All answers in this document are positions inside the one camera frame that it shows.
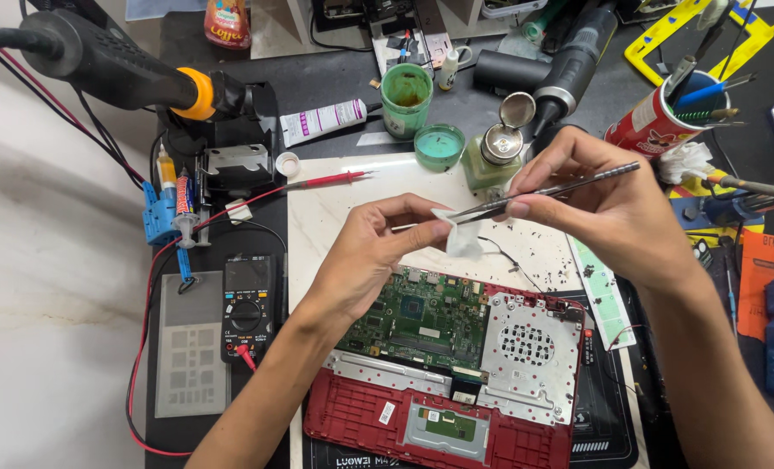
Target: digital multimeter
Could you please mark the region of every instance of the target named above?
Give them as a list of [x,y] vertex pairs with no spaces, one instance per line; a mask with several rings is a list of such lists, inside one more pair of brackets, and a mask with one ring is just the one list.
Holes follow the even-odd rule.
[[254,361],[274,336],[276,263],[271,255],[235,254],[225,261],[222,361],[243,360],[236,347],[245,344]]

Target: orange ring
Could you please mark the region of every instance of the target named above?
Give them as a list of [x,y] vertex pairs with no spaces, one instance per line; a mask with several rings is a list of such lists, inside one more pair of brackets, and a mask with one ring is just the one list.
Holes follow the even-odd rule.
[[209,119],[210,116],[214,115],[214,112],[216,112],[211,106],[214,102],[214,84],[210,81],[210,77],[198,70],[189,69],[187,67],[182,67],[178,70],[193,79],[196,88],[198,89],[198,96],[196,97],[194,105],[189,109],[170,109],[184,119]]

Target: tweezers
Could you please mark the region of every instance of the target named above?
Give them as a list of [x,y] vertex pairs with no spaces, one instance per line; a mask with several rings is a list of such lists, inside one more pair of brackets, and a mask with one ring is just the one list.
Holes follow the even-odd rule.
[[[596,173],[594,175],[577,178],[573,181],[569,181],[568,183],[564,183],[561,185],[533,190],[532,192],[527,192],[526,194],[548,195],[549,197],[556,197],[564,192],[568,192],[569,190],[572,190],[573,188],[578,188],[578,187],[581,187],[582,185],[591,184],[595,181],[600,181],[601,179],[611,178],[612,176],[623,175],[625,173],[635,171],[636,169],[639,169],[641,167],[642,165],[638,161],[633,161],[632,163],[629,163],[627,165],[621,165],[621,166],[618,166],[617,168],[607,169],[606,171],[602,171],[601,173]],[[460,212],[455,215],[450,215],[448,218],[451,218],[451,219],[460,218],[465,215],[484,212],[477,215],[476,217],[464,219],[458,222],[457,225],[464,225],[466,223],[472,223],[474,221],[478,221],[481,219],[494,218],[495,216],[504,214],[505,207],[508,205],[508,202],[511,202],[512,200],[514,200],[515,197],[518,197],[519,195],[522,195],[522,194],[517,194],[506,198],[500,198],[492,202],[487,202],[485,204],[478,205],[475,208],[470,208],[468,210],[465,210],[464,212]]]

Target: forearm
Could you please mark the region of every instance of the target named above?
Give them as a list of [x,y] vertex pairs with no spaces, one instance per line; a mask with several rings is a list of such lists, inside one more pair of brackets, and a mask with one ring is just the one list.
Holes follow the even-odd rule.
[[700,268],[639,289],[673,421],[692,467],[774,467],[774,414],[745,367],[714,285]]
[[257,372],[198,445],[187,469],[263,467],[323,360],[349,324],[301,303]]

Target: tube of paste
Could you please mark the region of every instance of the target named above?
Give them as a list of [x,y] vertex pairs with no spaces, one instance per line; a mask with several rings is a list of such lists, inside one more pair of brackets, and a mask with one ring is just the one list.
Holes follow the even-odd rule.
[[187,168],[183,168],[176,179],[176,216],[173,218],[173,229],[180,229],[182,235],[178,247],[188,250],[196,245],[193,227],[198,225],[198,220],[198,215],[193,213],[193,183]]
[[363,122],[367,120],[367,114],[381,109],[381,106],[381,102],[364,104],[360,99],[354,99],[325,108],[280,116],[285,148]]

